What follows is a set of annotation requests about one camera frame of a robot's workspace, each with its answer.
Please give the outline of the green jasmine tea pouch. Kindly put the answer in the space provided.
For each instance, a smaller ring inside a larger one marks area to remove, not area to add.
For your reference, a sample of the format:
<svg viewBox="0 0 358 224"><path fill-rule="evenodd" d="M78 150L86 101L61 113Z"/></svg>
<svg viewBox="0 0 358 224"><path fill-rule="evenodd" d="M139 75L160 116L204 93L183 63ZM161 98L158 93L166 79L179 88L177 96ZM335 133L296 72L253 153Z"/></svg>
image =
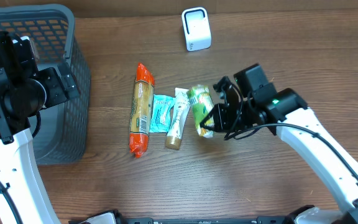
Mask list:
<svg viewBox="0 0 358 224"><path fill-rule="evenodd" d="M202 128L200 122L207 117L209 112L213 109L214 104L209 94L209 88L207 85L196 85L191 87L187 91L187 97L189 99L193 117L195 121L196 131L199 136L204 138L212 138L213 131Z"/></svg>

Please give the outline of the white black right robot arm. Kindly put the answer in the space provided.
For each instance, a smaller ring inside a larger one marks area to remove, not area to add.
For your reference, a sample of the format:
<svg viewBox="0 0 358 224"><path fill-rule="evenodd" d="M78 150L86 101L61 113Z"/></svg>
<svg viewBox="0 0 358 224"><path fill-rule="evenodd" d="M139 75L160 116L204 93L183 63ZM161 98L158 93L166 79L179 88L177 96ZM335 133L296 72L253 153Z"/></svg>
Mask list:
<svg viewBox="0 0 358 224"><path fill-rule="evenodd" d="M307 102L291 88L277 91L259 64L214 84L223 103L214 105L202 128L225 140L248 138L262 128L291 146L321 179L338 210L305 205L283 223L358 223L358 162L325 130Z"/></svg>

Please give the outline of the orange spaghetti pasta packet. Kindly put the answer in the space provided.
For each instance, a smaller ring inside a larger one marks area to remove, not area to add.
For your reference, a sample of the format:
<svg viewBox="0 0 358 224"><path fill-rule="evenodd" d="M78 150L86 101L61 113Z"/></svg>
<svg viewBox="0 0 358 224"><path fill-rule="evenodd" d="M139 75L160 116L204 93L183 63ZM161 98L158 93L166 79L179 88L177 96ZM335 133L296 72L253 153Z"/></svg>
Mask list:
<svg viewBox="0 0 358 224"><path fill-rule="evenodd" d="M145 65L138 63L129 130L129 148L135 158L140 158L147 151L154 102L154 87L154 76Z"/></svg>

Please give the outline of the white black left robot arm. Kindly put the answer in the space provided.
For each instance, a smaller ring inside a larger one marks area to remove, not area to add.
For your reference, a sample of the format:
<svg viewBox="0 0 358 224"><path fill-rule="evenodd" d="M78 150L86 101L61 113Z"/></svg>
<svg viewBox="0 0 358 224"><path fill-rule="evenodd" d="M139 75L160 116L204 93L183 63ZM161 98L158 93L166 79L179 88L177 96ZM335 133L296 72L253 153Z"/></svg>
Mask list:
<svg viewBox="0 0 358 224"><path fill-rule="evenodd" d="M79 96L68 64L39 70L28 37L0 31L0 219L58 223L35 162L29 118Z"/></svg>

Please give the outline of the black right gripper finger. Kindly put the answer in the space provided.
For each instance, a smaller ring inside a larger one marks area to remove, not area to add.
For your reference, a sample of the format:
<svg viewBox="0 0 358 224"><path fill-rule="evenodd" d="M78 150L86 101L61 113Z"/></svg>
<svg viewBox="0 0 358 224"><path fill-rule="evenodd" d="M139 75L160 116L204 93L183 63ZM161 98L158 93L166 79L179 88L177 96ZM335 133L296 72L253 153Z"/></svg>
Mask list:
<svg viewBox="0 0 358 224"><path fill-rule="evenodd" d="M220 125L220 124L214 124L214 125L203 125L204 129L207 129L209 131L213 131L215 133L225 133L226 129L224 126Z"/></svg>
<svg viewBox="0 0 358 224"><path fill-rule="evenodd" d="M218 128L219 127L219 123L218 123L218 119L217 119L218 104L215 104L214 106L209 106L209 107L204 105L202 107L201 112L204 115L204 118L200 121L201 128Z"/></svg>

